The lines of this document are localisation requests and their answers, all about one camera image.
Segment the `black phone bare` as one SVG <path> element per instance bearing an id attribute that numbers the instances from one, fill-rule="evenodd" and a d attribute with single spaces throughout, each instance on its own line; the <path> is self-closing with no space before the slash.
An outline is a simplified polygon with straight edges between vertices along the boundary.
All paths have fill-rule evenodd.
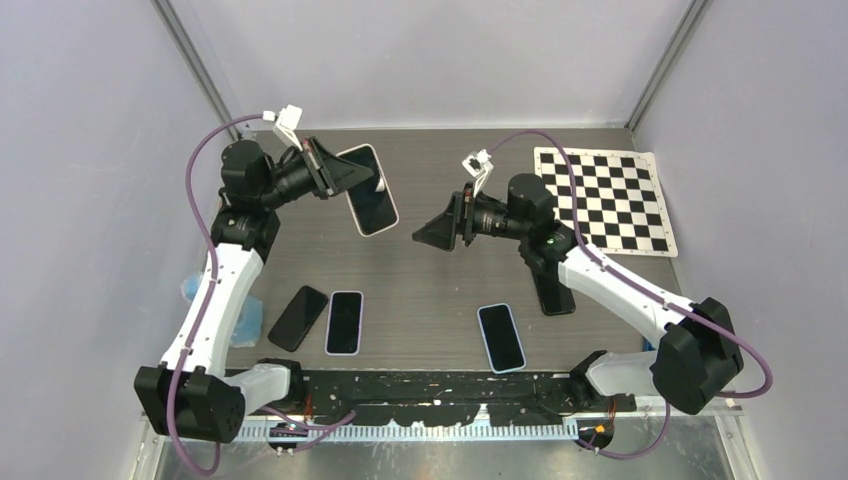
<path id="1" fill-rule="evenodd" d="M 328 303 L 325 293 L 302 286 L 269 330 L 267 339 L 278 348 L 295 352 Z"/>

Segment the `checkerboard calibration mat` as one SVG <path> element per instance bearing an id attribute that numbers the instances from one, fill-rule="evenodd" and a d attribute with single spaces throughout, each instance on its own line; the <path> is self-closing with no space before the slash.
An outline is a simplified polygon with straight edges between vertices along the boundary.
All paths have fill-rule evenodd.
<path id="1" fill-rule="evenodd" d="M 535 174 L 554 195 L 555 217 L 606 254 L 675 258 L 677 242 L 649 152 L 534 149 Z"/>

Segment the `phone in lilac case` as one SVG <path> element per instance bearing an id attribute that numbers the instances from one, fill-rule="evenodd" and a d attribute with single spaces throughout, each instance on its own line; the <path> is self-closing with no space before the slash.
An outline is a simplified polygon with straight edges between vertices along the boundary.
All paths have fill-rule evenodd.
<path id="1" fill-rule="evenodd" d="M 359 291 L 335 291 L 329 300 L 324 351 L 329 356 L 355 356 L 362 333 L 364 295 Z"/>

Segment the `phone in light-blue case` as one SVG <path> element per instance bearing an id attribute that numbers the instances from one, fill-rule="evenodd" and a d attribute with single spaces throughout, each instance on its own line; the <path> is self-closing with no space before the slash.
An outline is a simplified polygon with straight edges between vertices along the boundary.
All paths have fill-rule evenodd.
<path id="1" fill-rule="evenodd" d="M 491 371 L 506 374 L 524 369 L 525 353 L 511 308 L 505 303 L 482 306 L 477 319 Z"/>

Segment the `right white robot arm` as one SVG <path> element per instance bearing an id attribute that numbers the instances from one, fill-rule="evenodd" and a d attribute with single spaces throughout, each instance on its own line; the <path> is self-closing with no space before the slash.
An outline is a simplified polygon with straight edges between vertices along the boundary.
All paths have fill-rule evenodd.
<path id="1" fill-rule="evenodd" d="M 570 392 L 580 408 L 596 410 L 619 394 L 658 395 L 680 412 L 699 413 L 744 368 L 728 309 L 711 297 L 676 295 L 624 268 L 560 221 L 557 204 L 533 174 L 512 177 L 503 201 L 467 183 L 412 238 L 443 251 L 478 235 L 516 240 L 533 273 L 594 300 L 653 345 L 631 354 L 596 351 L 575 367 Z"/>

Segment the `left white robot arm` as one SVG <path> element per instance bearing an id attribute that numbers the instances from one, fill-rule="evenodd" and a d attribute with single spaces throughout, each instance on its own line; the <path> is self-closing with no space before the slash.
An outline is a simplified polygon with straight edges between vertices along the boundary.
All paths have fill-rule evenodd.
<path id="1" fill-rule="evenodd" d="M 155 367 L 142 366 L 134 390 L 159 435 L 229 443 L 246 416 L 272 404 L 298 412 L 307 398 L 299 363 L 265 360 L 226 373 L 230 340 L 248 293 L 277 237 L 278 208 L 311 194 L 328 199 L 375 178 L 314 137 L 274 162 L 254 140 L 221 153 L 222 205 L 207 236 L 201 282 L 177 337 Z"/>

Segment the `phone in black case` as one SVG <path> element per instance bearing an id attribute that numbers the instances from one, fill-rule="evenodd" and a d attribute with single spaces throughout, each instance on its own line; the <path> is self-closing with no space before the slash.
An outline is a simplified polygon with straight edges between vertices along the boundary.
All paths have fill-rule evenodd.
<path id="1" fill-rule="evenodd" d="M 555 274 L 533 272 L 532 279 L 544 315 L 562 316 L 576 311 L 572 290 L 562 284 Z"/>

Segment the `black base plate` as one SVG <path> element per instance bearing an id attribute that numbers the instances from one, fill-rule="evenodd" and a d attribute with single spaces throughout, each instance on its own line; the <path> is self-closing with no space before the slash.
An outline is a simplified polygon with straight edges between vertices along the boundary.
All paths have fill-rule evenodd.
<path id="1" fill-rule="evenodd" d="M 270 406 L 320 425 L 353 413 L 355 426 L 466 426 L 485 412 L 491 425 L 509 427 L 554 425 L 575 413 L 630 413 L 636 401 L 592 393 L 565 373 L 306 370 L 294 393 Z"/>

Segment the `aluminium front rail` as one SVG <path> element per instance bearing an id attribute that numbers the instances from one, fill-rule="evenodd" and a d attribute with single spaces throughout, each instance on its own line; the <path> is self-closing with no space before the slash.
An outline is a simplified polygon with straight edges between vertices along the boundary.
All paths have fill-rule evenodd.
<path id="1" fill-rule="evenodd" d="M 551 424 L 533 421 L 519 425 L 510 420 L 498 426 L 489 416 L 491 410 L 483 405 L 466 424 L 426 426 L 417 421 L 402 426 L 394 419 L 380 426 L 355 425 L 351 422 L 325 433 L 287 427 L 274 416 L 246 419 L 236 437 L 237 443 L 262 443 L 294 448 L 309 442 L 318 443 L 379 443 L 379 442 L 482 442 L 482 441 L 576 441 L 582 437 L 598 437 L 596 427 L 602 423 L 598 414 L 580 413 L 562 417 Z"/>

